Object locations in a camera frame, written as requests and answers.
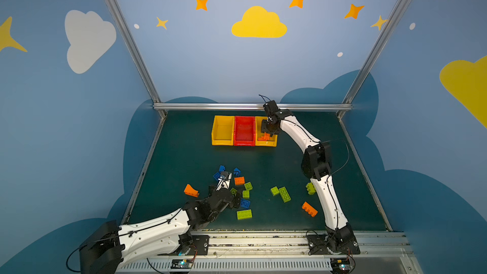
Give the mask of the orange wedge lego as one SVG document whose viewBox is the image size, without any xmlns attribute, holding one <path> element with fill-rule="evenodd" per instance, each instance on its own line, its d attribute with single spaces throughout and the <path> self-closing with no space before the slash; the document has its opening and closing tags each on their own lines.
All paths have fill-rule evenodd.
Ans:
<svg viewBox="0 0 487 274">
<path fill-rule="evenodd" d="M 187 184 L 185 187 L 185 190 L 183 191 L 185 195 L 188 195 L 190 197 L 199 197 L 199 191 L 195 190 L 190 184 Z"/>
</svg>

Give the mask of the orange 2x2 lego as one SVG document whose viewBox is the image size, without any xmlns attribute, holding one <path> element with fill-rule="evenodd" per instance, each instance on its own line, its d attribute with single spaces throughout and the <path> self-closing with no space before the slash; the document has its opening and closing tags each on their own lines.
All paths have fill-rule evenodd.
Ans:
<svg viewBox="0 0 487 274">
<path fill-rule="evenodd" d="M 243 176 L 242 177 L 236 177 L 234 179 L 234 182 L 235 182 L 236 186 L 241 186 L 241 185 L 245 185 L 246 179 Z"/>
</svg>

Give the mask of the orange stepped lego brick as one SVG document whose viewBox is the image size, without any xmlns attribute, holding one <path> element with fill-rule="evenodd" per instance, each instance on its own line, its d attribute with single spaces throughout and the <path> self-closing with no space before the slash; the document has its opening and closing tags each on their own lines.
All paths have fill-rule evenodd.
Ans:
<svg viewBox="0 0 487 274">
<path fill-rule="evenodd" d="M 307 202 L 304 202 L 303 203 L 302 210 L 304 210 L 312 218 L 314 218 L 318 214 L 318 211 L 313 206 L 311 206 L 309 203 L 307 203 Z"/>
</svg>

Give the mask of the long orange lego piece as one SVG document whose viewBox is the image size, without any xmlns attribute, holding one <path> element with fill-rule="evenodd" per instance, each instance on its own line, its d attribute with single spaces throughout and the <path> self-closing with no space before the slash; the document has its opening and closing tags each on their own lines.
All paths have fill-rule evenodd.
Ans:
<svg viewBox="0 0 487 274">
<path fill-rule="evenodd" d="M 263 135 L 258 137 L 257 140 L 262 142 L 267 142 L 271 140 L 271 135 L 269 133 L 263 133 Z"/>
</svg>

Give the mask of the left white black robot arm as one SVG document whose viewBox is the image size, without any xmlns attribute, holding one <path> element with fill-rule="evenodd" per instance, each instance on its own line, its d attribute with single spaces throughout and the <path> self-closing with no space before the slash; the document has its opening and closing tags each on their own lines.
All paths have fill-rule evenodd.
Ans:
<svg viewBox="0 0 487 274">
<path fill-rule="evenodd" d="M 242 192 L 220 185 L 165 216 L 131 225 L 105 222 L 79 246 L 80 272 L 115 273 L 133 261 L 186 252 L 192 231 L 207 227 L 227 208 L 238 209 L 241 200 Z"/>
</svg>

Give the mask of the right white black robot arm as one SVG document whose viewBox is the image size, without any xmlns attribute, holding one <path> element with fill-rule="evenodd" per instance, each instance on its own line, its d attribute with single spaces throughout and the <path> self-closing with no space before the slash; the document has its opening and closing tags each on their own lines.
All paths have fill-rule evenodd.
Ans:
<svg viewBox="0 0 487 274">
<path fill-rule="evenodd" d="M 327 229 L 327 247 L 332 252 L 356 241 L 353 229 L 344 215 L 333 184 L 331 145 L 313 136 L 288 109 L 280 109 L 275 101 L 268 100 L 263 109 L 267 119 L 261 130 L 273 136 L 287 133 L 303 152 L 301 170 L 309 178 L 323 209 Z"/>
</svg>

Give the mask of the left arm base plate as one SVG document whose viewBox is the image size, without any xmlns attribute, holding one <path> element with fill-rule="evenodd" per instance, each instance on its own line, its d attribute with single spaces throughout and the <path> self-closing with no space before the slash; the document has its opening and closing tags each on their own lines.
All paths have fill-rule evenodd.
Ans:
<svg viewBox="0 0 487 274">
<path fill-rule="evenodd" d="M 180 239 L 179 247 L 170 256 L 207 256 L 209 251 L 208 235 L 192 235 L 191 241 L 187 236 Z"/>
</svg>

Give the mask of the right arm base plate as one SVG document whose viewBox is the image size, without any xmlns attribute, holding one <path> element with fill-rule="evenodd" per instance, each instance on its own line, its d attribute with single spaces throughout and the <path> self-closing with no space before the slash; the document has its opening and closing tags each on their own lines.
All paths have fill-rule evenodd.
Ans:
<svg viewBox="0 0 487 274">
<path fill-rule="evenodd" d="M 361 253 L 358 242 L 355 238 L 350 240 L 340 240 L 337 237 L 326 234 L 312 233 L 306 236 L 308 241 L 309 255 L 359 255 Z"/>
</svg>

